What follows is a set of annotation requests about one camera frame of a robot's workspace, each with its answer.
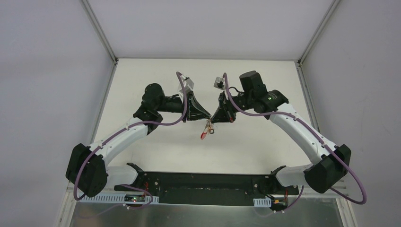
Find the red handled keyring holder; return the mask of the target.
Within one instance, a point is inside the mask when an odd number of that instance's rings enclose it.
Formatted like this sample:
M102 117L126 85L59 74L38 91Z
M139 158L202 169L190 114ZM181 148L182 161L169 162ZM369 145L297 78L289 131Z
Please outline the red handled keyring holder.
M211 119L207 120L203 132L204 132L204 131L208 131L209 134L214 134L214 133L215 133L215 132L214 132L214 126L213 126L213 124L211 123Z

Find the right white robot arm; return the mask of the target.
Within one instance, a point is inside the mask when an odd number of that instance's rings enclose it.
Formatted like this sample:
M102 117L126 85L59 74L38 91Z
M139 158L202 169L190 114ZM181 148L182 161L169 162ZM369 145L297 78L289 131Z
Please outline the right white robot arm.
M236 96L227 95L226 79L216 78L214 87L222 92L211 122L232 123L237 112L252 109L280 127L310 160L308 165L281 166L274 170L274 177L268 181L271 192L279 194L288 186L304 185L318 193L325 193L347 174L343 165L349 164L351 151L346 145L338 147L312 128L281 92L267 90L258 72L246 72L239 78L243 91Z

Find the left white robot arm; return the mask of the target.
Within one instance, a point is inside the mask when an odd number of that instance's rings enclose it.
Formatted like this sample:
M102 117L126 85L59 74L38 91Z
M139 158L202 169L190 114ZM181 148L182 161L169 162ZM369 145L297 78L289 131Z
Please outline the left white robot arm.
M122 127L107 138L88 146L76 145L70 157L66 178L74 184L74 193L87 197L98 195L104 188L126 184L132 191L144 186L139 169L132 165L109 166L110 162L128 146L146 137L162 125L162 112L180 114L180 121L207 120L210 113L196 100L190 86L182 93L166 96L157 83L149 84L138 110Z

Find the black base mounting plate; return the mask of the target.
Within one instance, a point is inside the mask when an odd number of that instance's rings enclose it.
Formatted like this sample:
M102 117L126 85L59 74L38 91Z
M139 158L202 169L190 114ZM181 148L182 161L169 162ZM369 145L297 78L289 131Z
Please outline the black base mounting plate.
M254 199L298 195L273 175L141 172L130 184L159 198L162 204L252 206Z

